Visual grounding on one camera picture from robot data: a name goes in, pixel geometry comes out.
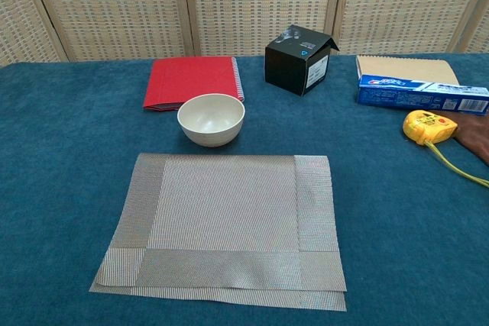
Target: yellow cord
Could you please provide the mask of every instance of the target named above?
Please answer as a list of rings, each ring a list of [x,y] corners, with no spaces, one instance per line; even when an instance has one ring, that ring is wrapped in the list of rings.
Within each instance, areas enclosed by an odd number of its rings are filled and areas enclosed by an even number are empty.
[[[482,186],[486,186],[488,189],[489,189],[489,180],[487,179],[481,179],[479,177],[475,177],[473,175],[469,175],[468,173],[465,173],[464,171],[462,171],[461,169],[458,169],[457,167],[455,167],[453,164],[451,164],[449,162],[449,160],[447,160],[443,154],[438,150],[437,147],[435,147],[435,144],[433,144],[431,141],[427,141],[425,140],[425,145],[431,149],[433,151],[434,154],[436,154],[436,156],[442,160],[442,162],[450,169],[453,169],[456,173],[458,173],[459,175],[461,176],[464,176],[465,178],[467,179],[471,179],[472,181],[476,182],[476,183],[480,183]]]

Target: beige wicker panel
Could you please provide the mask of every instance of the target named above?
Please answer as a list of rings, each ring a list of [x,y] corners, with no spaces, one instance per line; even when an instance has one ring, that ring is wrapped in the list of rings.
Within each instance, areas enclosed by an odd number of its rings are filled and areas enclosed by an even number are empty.
[[[0,0],[0,66],[60,61],[34,0]]]
[[[346,0],[341,53],[445,52],[468,0]]]
[[[45,0],[70,59],[181,56],[177,0]]]
[[[475,29],[466,52],[489,53],[489,8],[486,9],[486,12]]]
[[[202,55],[263,54],[290,24],[323,31],[327,4],[328,0],[195,0],[197,42]]]

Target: bowl rim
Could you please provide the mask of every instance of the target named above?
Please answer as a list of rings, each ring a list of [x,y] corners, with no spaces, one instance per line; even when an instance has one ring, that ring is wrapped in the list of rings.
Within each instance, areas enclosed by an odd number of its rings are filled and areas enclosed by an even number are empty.
[[[205,97],[208,97],[210,95],[221,95],[223,97],[231,98],[231,99],[234,99],[235,101],[239,102],[239,105],[241,106],[241,116],[240,116],[240,118],[238,119],[238,121],[235,124],[231,125],[230,127],[226,128],[224,130],[213,131],[213,132],[210,132],[210,133],[203,133],[201,131],[196,131],[196,130],[193,130],[193,129],[188,128],[180,120],[180,112],[182,111],[182,107],[185,106],[187,103],[193,101],[194,99],[205,98]],[[189,99],[188,101],[186,101],[185,103],[183,103],[183,105],[181,105],[178,108],[178,112],[176,113],[176,119],[178,120],[178,123],[180,124],[181,127],[184,127],[185,129],[187,129],[190,132],[193,132],[193,133],[196,133],[196,134],[220,134],[220,133],[223,133],[225,131],[231,130],[232,128],[234,128],[237,125],[239,125],[243,121],[243,118],[245,117],[245,112],[246,112],[246,109],[245,109],[245,105],[243,105],[243,102],[241,102],[239,99],[237,99],[236,97],[234,97],[232,95],[226,95],[225,93],[206,93],[204,95],[196,95],[195,97],[192,97],[191,99]]]

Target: blue table cover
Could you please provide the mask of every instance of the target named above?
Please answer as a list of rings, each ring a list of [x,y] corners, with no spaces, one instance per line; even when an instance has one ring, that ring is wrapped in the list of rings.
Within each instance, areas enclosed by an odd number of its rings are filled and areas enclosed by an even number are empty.
[[[461,84],[488,86],[489,54],[431,54]],[[151,60],[18,63],[0,69],[1,324],[489,324],[489,190],[408,140],[407,111],[358,105],[353,56],[299,97],[240,57],[246,116],[209,149],[176,112],[144,111]],[[489,177],[451,139],[439,149]],[[327,155],[347,312],[97,294],[140,152]]]

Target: yellow tape measure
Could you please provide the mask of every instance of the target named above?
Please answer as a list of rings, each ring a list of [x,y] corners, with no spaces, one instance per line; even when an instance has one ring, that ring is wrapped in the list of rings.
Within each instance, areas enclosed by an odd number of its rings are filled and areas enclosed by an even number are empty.
[[[403,123],[404,134],[409,139],[414,140],[419,145],[426,145],[448,168],[453,169],[459,175],[489,188],[489,180],[469,175],[458,169],[435,147],[436,143],[449,139],[456,129],[457,124],[449,118],[423,110],[410,112]]]

